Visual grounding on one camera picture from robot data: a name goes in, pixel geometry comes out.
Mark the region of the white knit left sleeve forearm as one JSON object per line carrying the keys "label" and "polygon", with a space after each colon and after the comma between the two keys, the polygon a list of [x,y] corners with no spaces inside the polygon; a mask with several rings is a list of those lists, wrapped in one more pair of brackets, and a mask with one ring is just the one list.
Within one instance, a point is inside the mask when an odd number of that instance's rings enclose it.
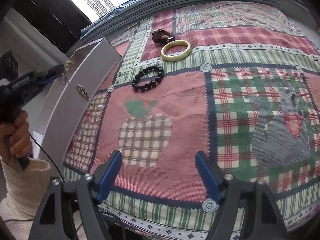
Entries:
{"label": "white knit left sleeve forearm", "polygon": [[28,239],[40,202],[50,184],[48,162],[30,159],[23,172],[2,163],[7,196],[1,201],[1,217],[16,239]]}

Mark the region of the person's left hand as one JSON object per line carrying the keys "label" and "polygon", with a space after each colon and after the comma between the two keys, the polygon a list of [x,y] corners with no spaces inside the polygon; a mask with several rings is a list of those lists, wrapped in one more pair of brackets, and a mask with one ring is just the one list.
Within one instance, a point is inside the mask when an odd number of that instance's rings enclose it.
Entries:
{"label": "person's left hand", "polygon": [[17,169],[14,157],[23,158],[32,153],[27,118],[28,113],[21,111],[14,124],[1,123],[1,159],[14,170]]}

